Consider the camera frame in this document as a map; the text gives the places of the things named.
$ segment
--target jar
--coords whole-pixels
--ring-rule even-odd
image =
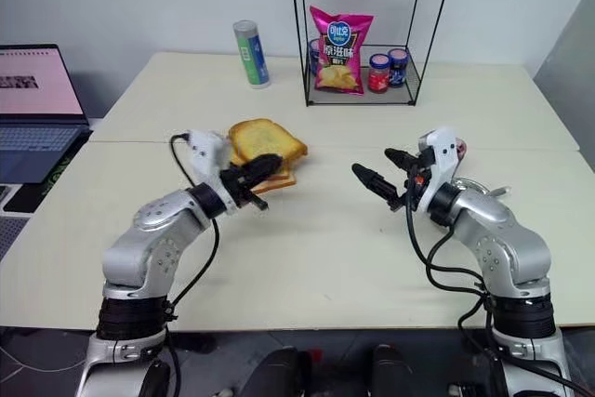
[[[374,93],[384,93],[389,89],[390,59],[387,55],[376,53],[370,57],[368,89]]]
[[[390,58],[390,80],[391,87],[400,87],[405,82],[407,75],[407,62],[409,55],[402,48],[393,48],[389,51]]]
[[[318,57],[320,56],[320,50],[318,49],[318,45],[320,39],[312,39],[308,43],[308,53],[310,54],[310,71],[314,76],[318,74]]]

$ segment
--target laptop screen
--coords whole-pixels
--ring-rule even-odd
[[[0,113],[83,115],[56,46],[0,47]]]

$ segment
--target potato chip bag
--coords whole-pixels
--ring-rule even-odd
[[[310,13],[320,32],[316,88],[332,88],[343,93],[362,95],[360,47],[374,16],[329,16],[315,7],[310,7]]]

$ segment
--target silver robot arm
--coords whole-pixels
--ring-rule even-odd
[[[499,358],[511,357],[515,363],[498,362],[504,392],[510,397],[523,390],[574,396],[569,388],[518,367],[518,361],[526,361],[570,379],[562,332],[554,323],[550,301],[548,246],[537,233],[519,224],[495,197],[473,189],[461,191],[453,185],[459,158],[452,129],[430,132],[418,147],[417,156],[393,149],[385,154],[408,173],[414,207],[429,213],[436,223],[452,227],[456,239],[477,259],[489,297],[487,305],[494,316],[492,334]],[[391,210],[405,204],[405,195],[399,196],[378,173],[357,164],[352,170]]]
[[[79,397],[166,396],[169,366],[157,354],[166,323],[176,318],[167,295],[182,253],[212,218],[247,203],[266,208],[250,189],[280,167],[281,157],[262,155],[229,167],[229,143],[222,137],[191,132],[187,141],[202,183],[143,206],[104,253],[103,303],[89,339]]]

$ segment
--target laptop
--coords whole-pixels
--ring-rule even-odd
[[[0,46],[0,183],[41,183],[87,130],[58,46]]]

